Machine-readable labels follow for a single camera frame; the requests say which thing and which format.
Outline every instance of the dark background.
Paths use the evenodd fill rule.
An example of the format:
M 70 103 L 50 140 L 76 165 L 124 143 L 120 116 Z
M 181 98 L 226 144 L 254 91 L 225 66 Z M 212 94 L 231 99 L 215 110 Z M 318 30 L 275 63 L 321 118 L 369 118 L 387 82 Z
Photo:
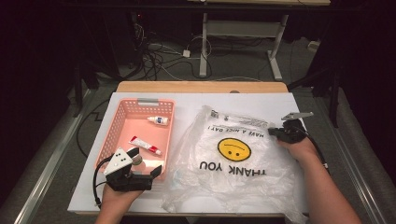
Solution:
M 285 40 L 293 41 L 302 36 L 312 40 L 321 38 L 321 46 L 307 75 L 311 76 L 329 64 L 340 71 L 341 87 L 351 109 L 377 157 L 396 183 L 396 154 L 393 151 L 396 148 L 393 142 L 396 119 L 392 111 L 396 102 L 396 47 L 392 24 L 395 18 L 390 14 L 387 1 L 333 1 L 332 4 L 369 4 L 371 10 L 360 16 L 334 17 L 328 29 L 323 29 L 329 21 L 323 17 L 316 18 L 311 14 L 290 16 Z M 116 76 L 117 66 L 133 59 L 133 55 L 125 54 L 134 46 L 128 37 L 121 41 L 122 46 L 111 46 L 111 36 L 108 35 L 108 32 L 125 32 L 126 36 L 130 33 L 112 26 L 109 31 L 102 29 L 119 21 L 127 27 L 123 16 L 113 12 L 102 17 L 93 12 L 86 14 L 83 21 L 76 11 L 62 8 L 53 1 L 24 0 L 0 4 L 0 142 L 3 153 L 0 169 L 6 171 L 2 175 L 0 204 L 69 106 L 67 93 L 74 84 L 73 73 L 77 65 L 86 61 L 96 65 L 81 74 L 92 84 L 89 80 L 93 70 L 103 69 Z M 145 16 L 144 22 L 152 30 L 179 42 L 191 39 L 191 34 L 199 33 L 201 27 L 199 13 L 198 17 L 187 12 L 167 13 L 167 21 L 185 20 L 181 23 L 185 29 L 161 25 L 163 13 L 147 13 Z M 86 22 L 93 23 L 91 30 L 87 30 Z M 332 77 L 323 74 L 310 85 L 323 81 L 331 84 Z

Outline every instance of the pink plastic basket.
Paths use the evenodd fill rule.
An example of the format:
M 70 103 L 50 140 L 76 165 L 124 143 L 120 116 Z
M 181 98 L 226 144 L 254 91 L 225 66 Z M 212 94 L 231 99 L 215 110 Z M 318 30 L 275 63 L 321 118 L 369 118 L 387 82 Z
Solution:
M 162 155 L 156 155 L 141 147 L 139 152 L 143 162 L 132 166 L 132 170 L 148 175 L 154 168 L 162 165 L 163 172 L 157 178 L 164 179 L 174 112 L 175 102 L 173 100 L 136 98 L 120 100 L 96 159 L 95 167 L 100 161 L 111 156 L 119 147 L 122 147 L 125 151 L 131 147 L 136 147 L 129 143 L 132 137 L 136 136 L 157 147 Z M 148 120 L 148 117 L 154 116 L 169 118 L 168 125 L 162 126 Z M 106 165 L 107 163 L 102 166 L 101 172 L 106 169 Z

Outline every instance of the black cable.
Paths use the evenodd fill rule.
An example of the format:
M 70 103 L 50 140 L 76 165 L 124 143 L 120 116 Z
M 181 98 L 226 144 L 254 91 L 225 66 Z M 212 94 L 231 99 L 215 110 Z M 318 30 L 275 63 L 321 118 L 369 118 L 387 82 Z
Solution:
M 272 61 L 274 58 L 272 58 L 272 59 L 268 58 L 268 59 L 269 59 L 269 62 L 268 62 L 265 66 L 263 66 L 261 69 L 259 69 L 259 71 L 257 71 L 257 79 L 258 79 L 258 80 L 260 80 L 260 71 L 263 70 L 264 68 L 268 67 L 268 65 L 271 64 L 271 61 Z
M 291 73 L 291 59 L 293 55 L 293 49 L 294 49 L 294 44 L 296 43 L 295 40 L 293 40 L 293 43 L 291 44 L 291 50 L 290 50 L 290 58 L 289 58 L 289 75 L 290 75 L 290 83 L 293 82 L 293 76 Z
M 158 64 L 159 65 L 159 67 L 160 67 L 160 65 L 162 65 L 163 64 L 163 56 L 161 55 L 161 54 L 159 54 L 159 53 L 155 53 L 155 52 L 151 52 L 155 57 L 154 57 L 154 59 L 157 61 L 157 63 L 156 64 Z
M 158 60 L 157 57 L 154 57 L 154 56 L 157 56 L 157 54 L 154 54 L 154 56 L 152 56 L 149 50 L 146 50 L 145 56 L 149 58 L 149 59 L 147 59 L 147 61 L 150 62 L 151 65 L 148 66 L 148 65 L 145 64 L 143 66 L 143 71 L 144 71 L 145 75 L 142 78 L 144 78 L 145 80 L 149 79 L 149 80 L 152 80 L 152 81 L 156 81 L 158 79 L 157 75 L 160 72 L 157 69 L 160 69 L 159 67 L 161 67 L 161 63 L 162 62 L 160 60 Z
M 93 173 L 93 181 L 92 181 L 92 190 L 93 190 L 93 197 L 95 198 L 96 206 L 101 208 L 102 202 L 100 201 L 100 198 L 98 197 L 98 193 L 96 191 L 96 187 L 99 185 L 96 185 L 96 177 L 99 173 L 100 168 L 108 161 L 111 161 L 111 158 L 113 158 L 113 155 L 103 159 L 99 164 L 96 166 L 95 172 Z
M 171 64 L 171 65 L 165 67 L 164 69 L 168 69 L 168 68 L 170 68 L 170 67 L 172 67 L 172 66 L 174 66 L 174 65 L 176 65 L 176 64 L 179 64 L 179 63 L 188 63 L 188 64 L 190 65 L 190 68 L 191 68 L 191 74 L 192 74 L 192 76 L 193 76 L 193 77 L 197 77 L 197 76 L 194 74 L 194 69 L 193 69 L 192 63 L 190 63 L 190 62 L 185 62 L 185 61 L 183 61 L 183 62 L 173 63 L 173 64 Z
M 164 53 L 164 54 L 180 55 L 180 54 L 177 53 L 177 52 L 166 52 L 166 51 L 160 51 L 160 50 L 156 50 L 156 52 Z
M 142 68 L 143 68 L 143 62 L 140 62 L 140 63 L 137 65 L 137 67 L 136 67 L 136 69 L 135 69 L 134 71 L 132 71 L 131 73 L 129 73 L 128 75 L 126 75 L 126 76 L 123 77 L 123 78 L 128 79 L 128 78 L 130 78 L 130 77 L 133 77 L 133 76 L 137 75 L 140 71 L 142 71 Z
M 171 62 L 174 62 L 174 61 L 177 61 L 177 60 L 180 60 L 180 59 L 185 59 L 185 57 L 179 57 L 179 58 L 173 59 L 171 61 L 163 62 L 163 63 L 171 63 Z
M 206 77 L 198 77 L 198 78 L 200 78 L 200 79 L 206 79 L 206 78 L 209 78 L 209 77 L 211 77 L 211 76 L 213 75 L 212 66 L 210 65 L 209 61 L 207 60 L 207 58 L 206 58 L 207 56 L 205 57 L 204 54 L 203 54 L 202 52 L 201 52 L 201 55 L 202 55 L 202 57 L 204 58 L 204 60 L 206 61 L 207 65 L 209 66 L 210 74 L 207 75 Z
M 96 187 L 99 187 L 99 186 L 101 186 L 101 185 L 103 185 L 103 184 L 105 184 L 105 183 L 107 183 L 107 181 L 103 181 L 103 182 L 97 184 Z
M 229 38 L 220 38 L 218 36 L 213 36 L 213 35 L 209 35 L 207 37 L 207 40 L 209 41 L 209 37 L 210 38 L 214 38 L 212 40 L 210 40 L 210 45 L 212 47 L 211 53 L 210 55 L 212 56 L 216 56 L 216 57 L 223 57 L 223 56 L 227 56 L 229 54 L 231 54 L 233 52 L 234 49 L 244 49 L 244 48 L 249 48 L 249 47 L 257 47 L 259 46 L 262 41 L 266 38 L 254 38 L 252 39 L 229 39 Z M 219 42 L 226 42 L 229 46 L 226 45 L 216 45 L 216 40 L 219 40 Z M 223 54 L 216 54 L 215 50 L 216 48 L 229 48 L 228 52 L 223 53 Z M 193 47 L 191 44 L 191 51 L 196 50 L 196 49 L 200 49 L 199 47 Z
M 99 105 L 97 105 L 97 106 L 96 106 L 96 107 L 95 107 L 95 108 L 94 108 L 94 109 L 82 120 L 82 122 L 81 122 L 81 123 L 78 125 L 78 127 L 77 127 L 77 132 L 76 132 L 77 146 L 78 146 L 79 151 L 82 153 L 82 155 L 83 155 L 85 158 L 88 158 L 88 155 L 84 152 L 84 150 L 82 149 L 81 144 L 80 144 L 80 142 L 79 142 L 79 137 L 78 137 L 79 131 L 80 131 L 82 125 L 84 124 L 84 122 L 87 120 L 87 118 L 88 118 L 91 114 L 93 114 L 93 112 L 94 112 L 97 108 L 99 108 L 99 106 L 103 105 L 104 103 L 108 102 L 109 100 L 110 100 L 110 98 L 104 100 L 102 103 L 100 103 Z
M 159 47 L 158 49 L 149 49 L 149 48 L 148 48 L 148 50 L 151 50 L 151 51 L 160 51 L 160 49 L 163 48 L 163 42 L 158 42 L 157 45 L 160 45 L 160 47 Z
M 292 126 L 291 128 L 293 128 L 293 129 L 296 130 L 296 131 L 299 131 L 300 133 L 303 133 L 309 140 L 311 140 L 312 144 L 313 144 L 314 147 L 317 149 L 317 153 L 318 153 L 318 155 L 319 155 L 320 162 L 322 163 L 323 167 L 326 169 L 327 173 L 330 174 L 330 172 L 329 172 L 329 166 L 328 166 L 326 160 L 324 159 L 323 153 L 322 153 L 322 151 L 320 150 L 320 148 L 319 148 L 317 142 L 316 142 L 316 141 L 314 140 L 314 138 L 311 136 L 311 134 L 309 134 L 307 131 L 301 130 L 301 129 L 295 127 L 295 126 Z

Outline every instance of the desk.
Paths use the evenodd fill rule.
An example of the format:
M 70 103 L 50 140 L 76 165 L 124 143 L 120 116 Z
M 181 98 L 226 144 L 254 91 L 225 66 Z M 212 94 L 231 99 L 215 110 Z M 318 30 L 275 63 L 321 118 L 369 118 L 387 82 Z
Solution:
M 265 5 L 303 5 L 308 6 L 328 6 L 330 0 L 210 0 L 208 3 L 239 3 L 239 4 L 265 4 Z M 275 43 L 272 50 L 267 51 L 269 64 L 273 71 L 275 80 L 281 81 L 279 66 L 276 62 L 276 54 L 279 49 L 280 41 L 282 40 L 283 32 L 286 28 L 289 15 L 283 15 L 280 22 L 257 22 L 257 21 L 210 21 L 207 19 L 207 13 L 204 13 L 203 18 L 203 33 L 202 33 L 202 53 L 200 61 L 200 77 L 206 77 L 207 66 L 207 49 L 206 42 L 208 35 L 232 35 L 232 36 L 253 36 L 253 37 L 274 37 Z
M 98 208 L 94 206 L 92 195 L 92 176 L 93 165 L 99 153 L 99 149 L 104 141 L 109 124 L 111 123 L 112 115 L 114 114 L 115 105 L 117 105 L 120 98 L 124 97 L 144 97 L 154 98 L 161 95 L 163 99 L 174 99 L 176 101 L 176 113 L 174 119 L 174 127 L 172 138 L 170 142 L 170 150 L 177 144 L 180 136 L 190 125 L 190 120 L 193 120 L 197 111 L 202 105 L 211 105 L 216 108 L 232 109 L 235 112 L 241 113 L 248 111 L 251 116 L 259 116 L 261 113 L 268 114 L 268 120 L 273 120 L 276 126 L 280 126 L 282 121 L 280 118 L 288 114 L 290 111 L 298 111 L 297 105 L 291 93 L 287 92 L 286 86 L 283 83 L 265 83 L 265 82 L 121 82 L 117 92 L 113 97 L 107 108 L 107 112 L 102 121 L 101 127 L 98 131 L 96 139 L 93 143 L 91 153 L 86 161 L 78 185 L 73 194 L 72 200 L 69 204 L 68 211 L 78 214 L 97 214 Z M 219 106 L 219 98 L 223 99 L 222 103 L 227 106 Z M 255 111 L 249 111 L 251 108 L 257 108 Z M 294 188 L 295 201 L 301 211 L 307 212 L 307 205 L 304 195 L 304 181 L 302 171 L 297 172 L 298 178 L 296 187 Z M 98 175 L 97 183 L 105 180 L 101 174 Z M 98 195 L 102 195 L 103 186 L 98 188 Z M 150 191 L 145 191 L 131 206 L 129 212 L 138 215 L 146 216 L 197 216 L 205 214 L 206 216 L 232 216 L 236 214 L 227 214 L 221 211 L 218 207 L 208 208 L 207 204 L 197 204 L 190 206 L 190 208 L 183 212 L 170 214 L 161 208 L 162 204 L 163 182 L 155 180 L 153 188 Z M 238 212 L 238 216 L 255 216 L 255 217 L 274 217 L 283 215 L 276 211 L 274 207 L 266 205 L 256 209 L 249 209 L 247 211 Z

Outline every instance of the human hand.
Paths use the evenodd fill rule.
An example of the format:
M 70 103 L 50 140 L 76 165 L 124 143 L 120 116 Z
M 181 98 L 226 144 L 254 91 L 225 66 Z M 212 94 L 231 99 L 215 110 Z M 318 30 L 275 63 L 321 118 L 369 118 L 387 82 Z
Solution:
M 105 184 L 101 210 L 95 223 L 119 223 L 131 207 L 132 202 L 142 193 L 143 190 L 115 191 L 108 184 Z
M 317 149 L 307 137 L 301 142 L 294 144 L 286 143 L 279 139 L 276 141 L 280 146 L 285 147 L 290 152 L 291 156 L 300 164 L 305 164 L 308 161 L 319 159 Z

